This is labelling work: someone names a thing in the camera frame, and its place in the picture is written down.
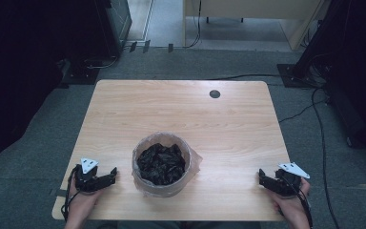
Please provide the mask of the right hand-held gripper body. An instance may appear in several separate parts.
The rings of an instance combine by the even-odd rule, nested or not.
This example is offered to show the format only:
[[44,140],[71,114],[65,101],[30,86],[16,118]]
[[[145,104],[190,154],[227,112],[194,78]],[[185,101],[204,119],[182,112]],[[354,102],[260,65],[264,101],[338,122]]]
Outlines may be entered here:
[[295,162],[280,163],[275,177],[282,182],[283,187],[278,192],[283,197],[295,196],[299,193],[302,178],[310,178]]

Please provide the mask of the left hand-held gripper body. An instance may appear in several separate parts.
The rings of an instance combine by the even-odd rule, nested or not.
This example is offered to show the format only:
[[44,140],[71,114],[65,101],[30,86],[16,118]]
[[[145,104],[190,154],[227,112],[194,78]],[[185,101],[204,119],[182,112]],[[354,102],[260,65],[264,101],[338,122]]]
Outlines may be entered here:
[[75,187],[84,193],[98,191],[95,187],[99,177],[96,175],[98,162],[93,159],[82,157],[80,164],[76,165]]

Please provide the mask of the person's right hand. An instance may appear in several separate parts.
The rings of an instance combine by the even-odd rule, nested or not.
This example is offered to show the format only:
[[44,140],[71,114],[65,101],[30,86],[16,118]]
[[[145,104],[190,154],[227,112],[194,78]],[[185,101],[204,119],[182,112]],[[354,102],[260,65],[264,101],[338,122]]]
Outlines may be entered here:
[[287,223],[289,221],[308,220],[301,200],[298,197],[285,198],[270,190],[267,190],[266,194],[271,198],[274,208],[281,210]]

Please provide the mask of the crumpled black plastic bag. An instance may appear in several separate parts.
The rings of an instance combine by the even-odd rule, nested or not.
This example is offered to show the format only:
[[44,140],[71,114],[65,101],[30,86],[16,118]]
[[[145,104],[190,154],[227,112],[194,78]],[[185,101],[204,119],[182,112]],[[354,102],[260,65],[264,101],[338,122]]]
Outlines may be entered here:
[[140,176],[154,185],[171,185],[181,179],[186,172],[186,161],[180,148],[160,143],[153,144],[137,159]]

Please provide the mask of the black stand base plate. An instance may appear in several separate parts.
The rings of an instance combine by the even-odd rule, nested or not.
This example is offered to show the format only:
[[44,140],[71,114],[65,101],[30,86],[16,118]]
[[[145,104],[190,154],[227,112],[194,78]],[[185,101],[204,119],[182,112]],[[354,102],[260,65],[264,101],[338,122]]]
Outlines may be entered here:
[[67,59],[62,60],[59,67],[63,74],[61,83],[66,85],[94,85],[99,74],[98,69],[82,68],[75,71]]
[[280,78],[285,88],[316,88],[315,82],[294,74],[295,64],[277,64]]

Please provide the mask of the black cabinet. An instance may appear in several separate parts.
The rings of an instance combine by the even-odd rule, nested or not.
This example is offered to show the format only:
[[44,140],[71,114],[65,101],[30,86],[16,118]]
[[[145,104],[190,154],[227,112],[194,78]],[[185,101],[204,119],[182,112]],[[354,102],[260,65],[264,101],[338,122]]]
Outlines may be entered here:
[[71,0],[68,17],[71,43],[87,58],[118,56],[132,25],[127,0]]

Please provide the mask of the person's left hand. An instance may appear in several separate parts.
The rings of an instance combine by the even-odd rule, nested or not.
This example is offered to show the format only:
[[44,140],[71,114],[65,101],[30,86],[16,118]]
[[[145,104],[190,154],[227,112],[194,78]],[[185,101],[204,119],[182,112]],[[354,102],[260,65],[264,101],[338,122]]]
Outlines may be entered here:
[[70,195],[73,196],[73,199],[69,205],[68,219],[86,221],[102,194],[103,190],[99,190],[90,194],[77,193],[74,185],[74,179],[72,179]]

